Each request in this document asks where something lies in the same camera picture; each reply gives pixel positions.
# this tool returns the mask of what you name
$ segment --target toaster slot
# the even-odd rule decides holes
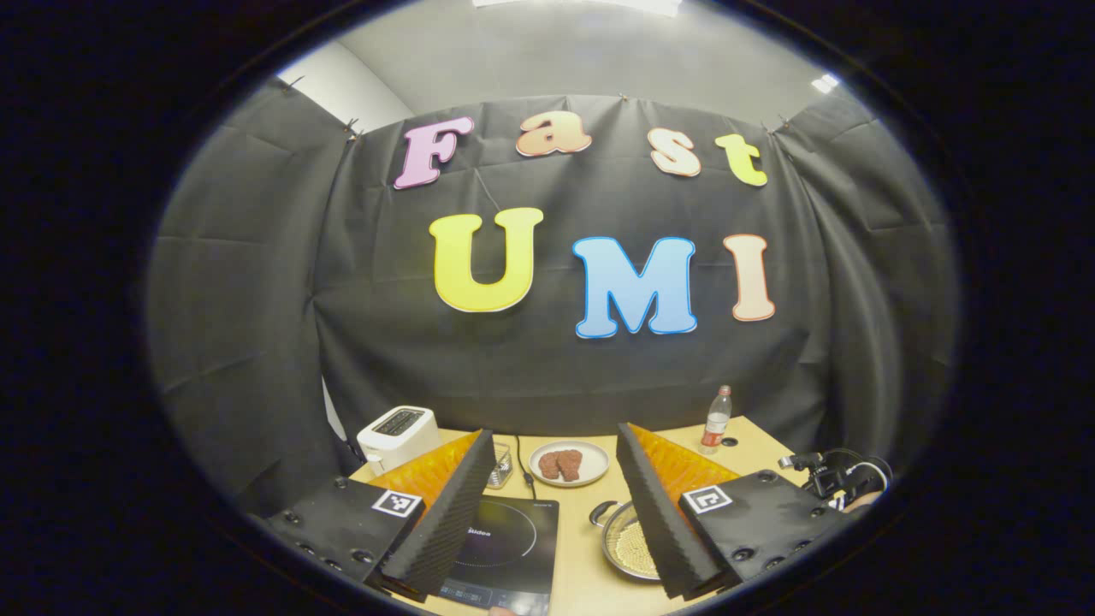
[[[392,417],[388,418],[384,423],[378,426],[373,432],[379,434],[385,434],[388,437],[399,437],[407,431],[408,428],[414,426],[423,414],[420,411],[402,410]]]

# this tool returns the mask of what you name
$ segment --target blue letter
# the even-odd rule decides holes
[[[613,237],[586,237],[574,242],[574,253],[586,264],[586,318],[576,328],[581,338],[615,336],[616,323],[609,318],[609,301],[614,301],[627,332],[635,334],[650,310],[654,334],[684,334],[695,329],[689,305],[688,264],[695,244],[681,237],[661,237],[637,274]]]

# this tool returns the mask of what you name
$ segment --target black cloth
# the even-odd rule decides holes
[[[149,337],[169,416],[212,483],[268,514],[358,464],[326,426],[321,374],[350,441],[396,405],[442,428],[610,434],[700,423],[717,387],[792,450],[843,445],[900,465],[926,442],[957,323],[941,198],[881,121],[830,96],[774,133],[693,109],[540,96],[427,114],[347,141],[342,124],[272,81],[209,137],[168,206],[149,271]],[[525,118],[577,113],[592,144],[526,158]],[[471,116],[437,182],[395,190],[413,127]],[[646,133],[687,133],[700,175],[662,173]],[[714,140],[760,150],[763,187]],[[537,207],[522,301],[461,313],[434,287],[430,222],[477,213],[472,268],[500,277],[494,214]],[[742,323],[722,240],[766,239],[775,315]],[[637,270],[654,243],[695,244],[698,328],[580,339],[576,240],[616,237]],[[612,317],[620,321],[613,306]],[[647,315],[654,315],[654,306]]]
[[[309,294],[342,123],[272,81],[216,127],[168,204],[147,327],[173,426],[209,480],[268,515],[356,468],[327,426]]]
[[[577,113],[592,144],[519,154],[521,120],[550,109]],[[435,160],[440,177],[394,189],[403,133],[463,115],[475,129],[459,137],[452,160]],[[937,198],[871,118],[832,97],[770,135],[648,101],[542,96],[456,107],[370,132],[335,176],[316,257],[320,341],[335,406],[361,422],[410,404],[434,409],[449,428],[592,435],[620,421],[654,430],[700,423],[725,383],[736,412],[793,450],[914,450],[923,431],[898,452],[896,430],[922,422],[921,405],[941,393],[947,350],[940,346],[955,312],[940,269],[953,263]],[[659,126],[692,139],[700,175],[657,168],[646,133]],[[714,139],[731,132],[760,150],[765,186],[730,173]],[[434,288],[430,222],[483,218],[472,269],[489,282],[505,268],[505,233],[494,214],[512,207],[544,212],[529,293],[500,313],[453,310]],[[768,240],[776,305],[769,321],[730,316],[737,280],[722,240],[735,233]],[[658,336],[621,327],[607,340],[578,338],[585,269],[572,244],[591,235],[616,237],[636,270],[659,237],[694,242],[698,329]],[[653,314],[652,306],[647,321]],[[614,307],[612,315],[619,319]]]

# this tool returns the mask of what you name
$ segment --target white plate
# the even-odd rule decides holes
[[[562,452],[563,450],[577,450],[581,452],[581,466],[578,467],[578,478],[574,481],[563,481],[562,474],[560,474],[558,479],[548,479],[540,473],[540,458],[549,452]],[[562,488],[576,488],[592,484],[600,479],[608,470],[609,455],[604,453],[604,450],[585,441],[553,441],[539,448],[529,456],[529,473],[544,484]]]

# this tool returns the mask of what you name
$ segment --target induction cooktop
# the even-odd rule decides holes
[[[557,501],[483,497],[441,596],[546,616],[557,528]]]

